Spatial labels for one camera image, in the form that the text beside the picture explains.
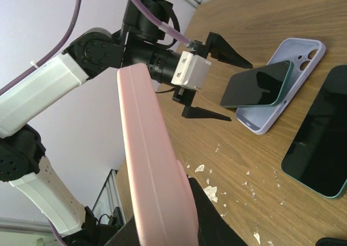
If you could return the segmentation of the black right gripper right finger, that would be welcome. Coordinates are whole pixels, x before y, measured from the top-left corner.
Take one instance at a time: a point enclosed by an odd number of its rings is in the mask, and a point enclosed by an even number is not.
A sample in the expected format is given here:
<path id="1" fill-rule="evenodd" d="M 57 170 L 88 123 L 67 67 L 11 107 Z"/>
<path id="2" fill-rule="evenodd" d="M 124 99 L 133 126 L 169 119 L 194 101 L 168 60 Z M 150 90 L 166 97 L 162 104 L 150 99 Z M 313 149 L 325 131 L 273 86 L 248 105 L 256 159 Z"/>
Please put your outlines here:
<path id="1" fill-rule="evenodd" d="M 199 245 L 247 245 L 220 216 L 198 181 L 193 177 L 188 180 L 197 209 Z"/>

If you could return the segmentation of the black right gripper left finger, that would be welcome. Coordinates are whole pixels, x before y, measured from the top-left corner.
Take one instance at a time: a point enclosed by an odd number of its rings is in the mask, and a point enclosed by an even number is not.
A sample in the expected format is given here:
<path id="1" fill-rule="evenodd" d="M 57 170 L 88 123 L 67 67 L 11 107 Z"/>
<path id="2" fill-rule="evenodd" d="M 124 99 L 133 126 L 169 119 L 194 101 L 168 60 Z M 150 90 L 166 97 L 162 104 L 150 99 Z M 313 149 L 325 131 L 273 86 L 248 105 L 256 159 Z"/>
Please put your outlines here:
<path id="1" fill-rule="evenodd" d="M 134 216 L 107 241 L 105 246 L 140 246 Z"/>

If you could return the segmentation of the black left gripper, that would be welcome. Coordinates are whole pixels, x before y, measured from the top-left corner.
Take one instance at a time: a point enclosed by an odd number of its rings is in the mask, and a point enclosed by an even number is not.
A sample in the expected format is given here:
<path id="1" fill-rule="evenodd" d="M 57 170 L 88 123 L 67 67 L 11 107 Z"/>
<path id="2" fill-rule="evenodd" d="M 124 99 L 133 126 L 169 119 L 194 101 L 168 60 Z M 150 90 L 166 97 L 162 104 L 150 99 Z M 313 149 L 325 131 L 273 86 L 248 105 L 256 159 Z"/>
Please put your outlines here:
<path id="1" fill-rule="evenodd" d="M 190 46 L 190 51 L 194 55 L 198 55 L 207 59 L 208 53 L 218 61 L 244 69 L 252 69 L 253 65 L 244 57 L 239 55 L 231 45 L 217 33 L 210 32 L 207 38 L 207 47 L 204 43 L 194 41 Z M 176 90 L 172 99 L 183 105 L 191 105 L 195 96 L 195 92 L 199 90 L 186 89 L 175 86 Z M 231 118 L 220 113 L 209 111 L 201 107 L 185 106 L 182 117 L 186 119 L 216 119 L 223 121 L 231 121 Z"/>

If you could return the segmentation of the pink phone case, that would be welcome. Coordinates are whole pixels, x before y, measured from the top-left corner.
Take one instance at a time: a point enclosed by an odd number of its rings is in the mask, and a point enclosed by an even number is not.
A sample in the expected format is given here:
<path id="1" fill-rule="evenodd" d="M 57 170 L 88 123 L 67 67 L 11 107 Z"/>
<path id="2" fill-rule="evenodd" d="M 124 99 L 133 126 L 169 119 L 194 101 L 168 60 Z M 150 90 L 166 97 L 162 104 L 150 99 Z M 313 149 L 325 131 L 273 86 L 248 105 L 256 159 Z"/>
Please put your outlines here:
<path id="1" fill-rule="evenodd" d="M 140 245 L 198 245 L 198 215 L 146 65 L 117 72 L 134 221 Z"/>

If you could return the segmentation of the lavender phone case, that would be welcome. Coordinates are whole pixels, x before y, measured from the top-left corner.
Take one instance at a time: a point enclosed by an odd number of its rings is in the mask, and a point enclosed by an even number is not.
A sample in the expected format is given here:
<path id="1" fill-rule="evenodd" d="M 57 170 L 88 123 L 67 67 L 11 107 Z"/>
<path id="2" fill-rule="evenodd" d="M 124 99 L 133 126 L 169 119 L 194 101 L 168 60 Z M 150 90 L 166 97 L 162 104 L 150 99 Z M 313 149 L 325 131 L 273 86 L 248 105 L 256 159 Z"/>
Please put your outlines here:
<path id="1" fill-rule="evenodd" d="M 294 64 L 281 103 L 270 107 L 238 108 L 236 110 L 237 120 L 253 133 L 257 135 L 265 134 L 312 73 L 325 51 L 325 44 L 319 40 L 295 37 L 283 40 L 268 61 L 268 64 L 273 64 L 290 60 Z"/>

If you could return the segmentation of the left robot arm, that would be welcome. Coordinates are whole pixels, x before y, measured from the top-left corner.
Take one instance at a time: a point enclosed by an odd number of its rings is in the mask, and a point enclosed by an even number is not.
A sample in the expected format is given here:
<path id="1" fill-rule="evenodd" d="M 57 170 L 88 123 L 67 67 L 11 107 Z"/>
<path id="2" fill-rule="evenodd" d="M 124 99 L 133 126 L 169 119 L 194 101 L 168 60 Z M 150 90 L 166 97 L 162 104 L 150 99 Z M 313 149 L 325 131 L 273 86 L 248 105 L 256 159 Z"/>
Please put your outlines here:
<path id="1" fill-rule="evenodd" d="M 172 4 L 128 0 L 122 28 L 93 28 L 1 89 L 1 181 L 26 195 L 48 218 L 62 245 L 198 245 L 198 211 L 190 179 L 176 159 L 154 81 L 171 86 L 187 119 L 229 117 L 192 101 L 207 77 L 208 56 L 240 68 L 252 64 L 216 33 L 205 42 L 180 32 Z M 101 224 L 55 173 L 29 122 L 46 110 L 81 117 L 67 94 L 109 68 L 117 69 L 121 124 L 133 217 L 121 229 Z"/>

